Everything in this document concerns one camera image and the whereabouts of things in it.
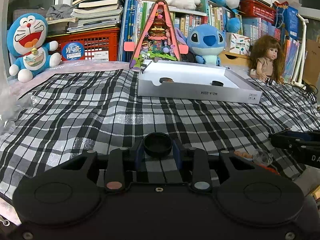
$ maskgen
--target plush toy eye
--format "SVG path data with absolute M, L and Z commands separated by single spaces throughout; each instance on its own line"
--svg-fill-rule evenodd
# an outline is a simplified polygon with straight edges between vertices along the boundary
M 220 33 L 219 33 L 219 42 L 223 42 L 223 37 Z
M 36 18 L 33 15 L 28 16 L 28 23 L 33 24 L 35 23 Z
M 191 40 L 192 40 L 193 42 L 198 42 L 198 35 L 197 35 L 196 33 L 192 34 Z
M 20 26 L 25 27 L 25 26 L 27 26 L 27 24 L 28 24 L 28 19 L 26 17 L 23 17 L 20 20 Z

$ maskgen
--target red plastic crate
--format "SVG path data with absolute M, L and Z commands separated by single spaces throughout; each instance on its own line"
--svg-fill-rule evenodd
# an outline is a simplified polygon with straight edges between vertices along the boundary
M 50 37 L 46 39 L 46 42 L 57 41 L 59 46 L 54 52 L 61 54 L 61 43 L 83 41 L 85 59 L 91 59 L 93 57 L 93 52 L 95 51 L 109 51 L 109 61 L 117 61 L 119 31 L 119 28 L 111 28 L 105 30 L 73 33 Z
M 241 0 L 240 11 L 245 17 L 260 17 L 272 24 L 275 22 L 276 10 L 256 0 Z

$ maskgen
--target drawer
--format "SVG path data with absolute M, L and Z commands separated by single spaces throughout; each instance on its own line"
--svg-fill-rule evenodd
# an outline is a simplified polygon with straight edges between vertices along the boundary
M 219 55 L 219 57 L 222 66 L 238 65 L 242 67 L 249 67 L 250 65 L 250 58 L 244 55 L 224 51 Z

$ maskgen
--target bell on doraemon collar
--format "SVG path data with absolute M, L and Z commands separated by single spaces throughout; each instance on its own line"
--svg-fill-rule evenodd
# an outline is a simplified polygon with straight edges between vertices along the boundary
M 33 49 L 31 50 L 31 53 L 32 53 L 33 55 L 37 55 L 37 54 L 38 54 L 38 49 L 37 49 L 37 48 L 33 48 Z

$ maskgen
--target stitch's nose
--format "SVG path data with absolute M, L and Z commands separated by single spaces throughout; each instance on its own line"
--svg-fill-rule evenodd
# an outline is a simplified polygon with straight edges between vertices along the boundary
M 209 47 L 211 47 L 213 44 L 215 44 L 217 41 L 216 36 L 210 35 L 210 36 L 204 36 L 203 42 L 207 44 Z

